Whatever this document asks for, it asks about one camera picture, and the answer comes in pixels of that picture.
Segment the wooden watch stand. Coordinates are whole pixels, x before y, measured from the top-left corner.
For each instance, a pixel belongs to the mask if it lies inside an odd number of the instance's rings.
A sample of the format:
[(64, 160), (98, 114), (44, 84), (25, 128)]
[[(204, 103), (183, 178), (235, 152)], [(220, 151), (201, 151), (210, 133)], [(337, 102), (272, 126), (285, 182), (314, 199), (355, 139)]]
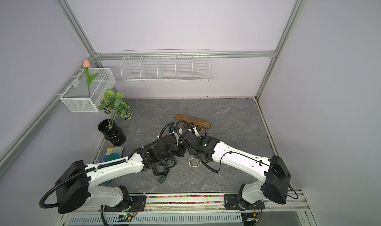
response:
[(197, 128), (197, 130), (201, 130), (202, 128), (208, 130), (211, 127), (210, 122), (207, 122), (207, 121), (201, 120), (201, 119), (197, 119), (197, 118), (193, 118), (193, 117), (189, 117), (189, 116), (185, 116), (185, 115), (181, 115), (181, 114), (176, 114), (174, 116), (174, 120), (175, 121), (184, 120), (188, 123), (192, 123)]

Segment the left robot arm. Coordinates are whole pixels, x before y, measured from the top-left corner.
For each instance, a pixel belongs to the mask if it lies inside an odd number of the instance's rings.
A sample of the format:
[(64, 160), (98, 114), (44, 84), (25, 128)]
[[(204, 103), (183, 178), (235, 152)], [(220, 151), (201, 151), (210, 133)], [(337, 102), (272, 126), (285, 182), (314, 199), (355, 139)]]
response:
[(71, 213), (83, 206), (123, 205), (128, 209), (132, 199), (125, 186), (102, 184), (123, 175), (139, 173), (155, 167), (168, 169), (175, 157), (183, 157), (183, 141), (172, 133), (160, 135), (154, 142), (133, 150), (129, 156), (110, 162), (85, 165), (76, 161), (40, 199), (42, 209), (57, 208), (60, 214)]

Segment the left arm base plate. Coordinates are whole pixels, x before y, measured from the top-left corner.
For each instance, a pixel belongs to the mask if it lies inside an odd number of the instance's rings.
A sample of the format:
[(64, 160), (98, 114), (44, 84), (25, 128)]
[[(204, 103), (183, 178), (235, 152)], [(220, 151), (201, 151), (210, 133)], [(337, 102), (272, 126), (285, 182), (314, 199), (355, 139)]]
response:
[(145, 195), (133, 195), (128, 200), (123, 200), (115, 207), (104, 206), (104, 212), (142, 212), (146, 206)]

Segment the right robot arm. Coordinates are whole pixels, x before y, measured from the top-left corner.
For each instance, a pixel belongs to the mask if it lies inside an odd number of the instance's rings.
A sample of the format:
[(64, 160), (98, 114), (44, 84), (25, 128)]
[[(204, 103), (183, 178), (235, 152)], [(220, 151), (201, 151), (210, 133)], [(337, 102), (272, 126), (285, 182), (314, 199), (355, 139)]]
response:
[(267, 199), (280, 205), (286, 204), (291, 189), (291, 173), (281, 157), (251, 155), (214, 137), (201, 139), (191, 131), (180, 135), (179, 142), (201, 161), (216, 162), (219, 166), (226, 164), (254, 177), (255, 182), (241, 186), (239, 201), (254, 204)]

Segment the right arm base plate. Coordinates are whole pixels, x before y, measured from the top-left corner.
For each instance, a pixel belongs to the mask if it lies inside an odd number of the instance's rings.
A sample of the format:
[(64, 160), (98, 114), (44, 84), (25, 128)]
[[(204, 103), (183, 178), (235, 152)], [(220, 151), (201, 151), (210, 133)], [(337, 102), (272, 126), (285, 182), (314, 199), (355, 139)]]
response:
[(263, 200), (249, 203), (238, 196), (238, 194), (224, 194), (224, 207), (226, 210), (263, 210), (265, 204)]

